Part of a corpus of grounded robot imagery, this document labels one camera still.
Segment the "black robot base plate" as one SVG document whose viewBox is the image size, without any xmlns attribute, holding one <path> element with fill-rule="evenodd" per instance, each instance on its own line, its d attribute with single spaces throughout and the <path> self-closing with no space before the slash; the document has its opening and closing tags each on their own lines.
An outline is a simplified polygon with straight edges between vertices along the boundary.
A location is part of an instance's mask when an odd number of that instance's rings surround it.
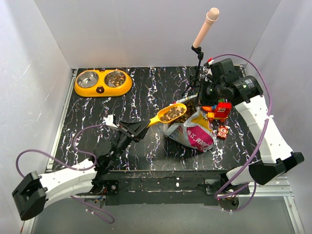
<svg viewBox="0 0 312 234">
<path fill-rule="evenodd" d="M 107 206 L 127 204 L 204 204 L 218 205 L 215 190 L 208 186 L 220 182 L 225 170 L 207 171 L 111 171 L 100 179 L 97 192 L 84 193 L 91 199 L 101 197 Z"/>
</svg>

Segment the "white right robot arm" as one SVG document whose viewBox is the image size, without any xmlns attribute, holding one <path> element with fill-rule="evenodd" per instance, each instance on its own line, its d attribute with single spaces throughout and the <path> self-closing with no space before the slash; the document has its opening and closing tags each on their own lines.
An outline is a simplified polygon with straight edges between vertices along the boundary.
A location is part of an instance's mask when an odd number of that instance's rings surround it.
<svg viewBox="0 0 312 234">
<path fill-rule="evenodd" d="M 272 106 L 266 104 L 255 77 L 211 75 L 209 81 L 201 81 L 198 98 L 201 106 L 211 106 L 224 98 L 241 114 L 257 141 L 244 165 L 221 176 L 219 192 L 231 194 L 239 185 L 250 182 L 265 185 L 305 160 L 285 142 L 271 115 Z"/>
</svg>

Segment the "black microphone stand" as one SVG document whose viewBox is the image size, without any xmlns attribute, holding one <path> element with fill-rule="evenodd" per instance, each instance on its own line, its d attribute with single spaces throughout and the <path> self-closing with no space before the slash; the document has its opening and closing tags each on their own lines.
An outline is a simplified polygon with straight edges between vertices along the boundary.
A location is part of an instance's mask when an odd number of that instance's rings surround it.
<svg viewBox="0 0 312 234">
<path fill-rule="evenodd" d="M 199 82 L 199 73 L 200 73 L 200 69 L 201 69 L 201 62 L 204 58 L 204 53 L 202 52 L 200 46 L 195 48 L 192 45 L 191 49 L 197 54 L 198 65 L 194 67 L 195 68 L 195 76 L 190 76 L 190 83 L 185 88 L 185 90 L 183 91 L 182 96 L 184 96 L 186 93 L 188 93 L 189 89 L 194 89 L 194 88 L 198 87 L 197 83 Z"/>
</svg>

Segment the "yellow double pet bowl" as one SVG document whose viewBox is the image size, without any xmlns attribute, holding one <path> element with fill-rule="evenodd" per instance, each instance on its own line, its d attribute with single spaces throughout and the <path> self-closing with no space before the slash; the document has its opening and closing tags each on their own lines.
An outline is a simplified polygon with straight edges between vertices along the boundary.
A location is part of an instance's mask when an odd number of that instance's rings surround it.
<svg viewBox="0 0 312 234">
<path fill-rule="evenodd" d="M 121 70 L 86 70 L 79 73 L 74 91 L 84 98 L 120 97 L 133 86 L 132 78 Z"/>
</svg>

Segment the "yellow plastic scoop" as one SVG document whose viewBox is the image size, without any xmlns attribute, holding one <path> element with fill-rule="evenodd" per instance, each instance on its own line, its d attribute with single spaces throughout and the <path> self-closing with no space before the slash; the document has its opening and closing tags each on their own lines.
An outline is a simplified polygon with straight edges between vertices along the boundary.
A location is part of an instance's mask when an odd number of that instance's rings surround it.
<svg viewBox="0 0 312 234">
<path fill-rule="evenodd" d="M 175 103 L 160 110 L 155 117 L 150 119 L 148 127 L 151 127 L 157 123 L 169 124 L 172 121 L 183 116 L 187 111 L 186 105 L 183 103 Z"/>
</svg>

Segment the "red toy brick vehicle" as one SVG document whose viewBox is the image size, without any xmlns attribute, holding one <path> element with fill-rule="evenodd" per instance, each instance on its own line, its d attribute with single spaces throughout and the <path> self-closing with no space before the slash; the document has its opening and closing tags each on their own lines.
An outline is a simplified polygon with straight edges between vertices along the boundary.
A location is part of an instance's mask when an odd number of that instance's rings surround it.
<svg viewBox="0 0 312 234">
<path fill-rule="evenodd" d="M 224 123 L 228 118 L 229 113 L 232 109 L 232 104 L 230 102 L 219 102 L 214 106 L 202 106 L 201 110 L 204 112 L 204 116 L 209 122 L 218 120 Z"/>
</svg>

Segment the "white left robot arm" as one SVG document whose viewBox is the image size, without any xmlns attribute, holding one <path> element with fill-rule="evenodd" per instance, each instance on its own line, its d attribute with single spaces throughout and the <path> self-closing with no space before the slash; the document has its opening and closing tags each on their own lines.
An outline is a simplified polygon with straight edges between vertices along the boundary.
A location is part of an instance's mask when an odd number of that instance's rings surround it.
<svg viewBox="0 0 312 234">
<path fill-rule="evenodd" d="M 117 137 L 113 141 L 99 142 L 92 153 L 84 152 L 87 159 L 74 166 L 57 160 L 64 169 L 41 175 L 34 171 L 23 176 L 12 192 L 20 219 L 29 220 L 49 205 L 70 196 L 83 193 L 98 195 L 108 190 L 109 186 L 102 181 L 103 176 L 114 168 L 115 161 L 131 142 L 139 142 L 145 137 L 150 123 L 150 120 L 128 123 L 107 119 L 100 126 L 115 129 Z"/>
</svg>

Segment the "red number toy block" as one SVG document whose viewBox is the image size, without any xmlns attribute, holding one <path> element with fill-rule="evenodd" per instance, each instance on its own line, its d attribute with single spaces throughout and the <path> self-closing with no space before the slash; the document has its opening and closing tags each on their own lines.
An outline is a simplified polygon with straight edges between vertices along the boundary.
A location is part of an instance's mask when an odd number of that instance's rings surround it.
<svg viewBox="0 0 312 234">
<path fill-rule="evenodd" d="M 229 129 L 226 126 L 219 126 L 216 137 L 219 139 L 226 139 L 228 135 Z"/>
</svg>

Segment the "pink microphone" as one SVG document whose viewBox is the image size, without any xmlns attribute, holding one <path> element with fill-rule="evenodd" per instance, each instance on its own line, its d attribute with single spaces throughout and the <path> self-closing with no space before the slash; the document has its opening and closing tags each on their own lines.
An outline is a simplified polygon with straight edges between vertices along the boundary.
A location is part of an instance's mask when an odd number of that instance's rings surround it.
<svg viewBox="0 0 312 234">
<path fill-rule="evenodd" d="M 218 8 L 211 8 L 205 17 L 205 21 L 196 37 L 196 39 L 193 42 L 193 47 L 194 48 L 198 48 L 202 41 L 204 40 L 204 38 L 206 37 L 208 31 L 210 30 L 211 26 L 218 20 L 220 11 Z"/>
</svg>

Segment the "cat food bag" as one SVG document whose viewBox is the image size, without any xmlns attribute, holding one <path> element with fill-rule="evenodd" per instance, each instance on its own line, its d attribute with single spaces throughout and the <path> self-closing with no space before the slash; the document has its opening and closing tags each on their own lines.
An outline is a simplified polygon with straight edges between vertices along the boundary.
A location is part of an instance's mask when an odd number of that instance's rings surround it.
<svg viewBox="0 0 312 234">
<path fill-rule="evenodd" d="M 193 95 L 178 100 L 178 103 L 187 107 L 186 113 L 171 123 L 159 125 L 158 131 L 184 146 L 206 152 L 215 144 L 215 136 L 212 124 L 195 106 L 195 97 Z"/>
</svg>

